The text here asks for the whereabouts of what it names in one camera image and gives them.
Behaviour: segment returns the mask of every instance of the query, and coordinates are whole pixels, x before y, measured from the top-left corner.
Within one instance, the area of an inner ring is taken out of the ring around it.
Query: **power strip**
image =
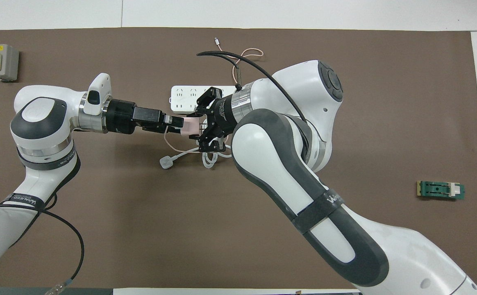
[[[171,87],[171,110],[176,114],[190,114],[195,112],[197,99],[211,86],[173,86]],[[222,89],[222,97],[233,94],[235,86],[214,86]]]

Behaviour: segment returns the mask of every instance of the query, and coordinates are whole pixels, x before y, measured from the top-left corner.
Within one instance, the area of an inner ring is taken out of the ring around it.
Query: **gray switch box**
[[[0,81],[12,82],[18,78],[18,50],[7,44],[0,44]]]

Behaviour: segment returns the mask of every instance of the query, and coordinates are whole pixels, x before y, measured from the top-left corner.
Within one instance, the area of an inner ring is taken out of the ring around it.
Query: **cable connector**
[[[63,283],[60,283],[60,284],[57,284],[56,286],[54,286],[51,290],[47,291],[45,293],[45,295],[59,295],[60,293],[62,293],[66,287],[71,284],[71,282],[73,282],[73,280],[71,279],[68,279],[66,280],[65,282]]]

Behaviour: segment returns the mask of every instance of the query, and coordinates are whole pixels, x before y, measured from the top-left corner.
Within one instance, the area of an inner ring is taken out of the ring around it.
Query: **electrical outlet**
[[[211,86],[173,86],[171,87],[171,110],[176,114],[190,114],[197,108],[197,99]],[[235,86],[213,86],[222,89],[222,97],[233,94]]]

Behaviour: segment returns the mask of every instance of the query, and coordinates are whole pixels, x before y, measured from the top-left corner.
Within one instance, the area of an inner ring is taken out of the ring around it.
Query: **green terminal block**
[[[465,186],[458,182],[418,181],[417,196],[463,200]]]

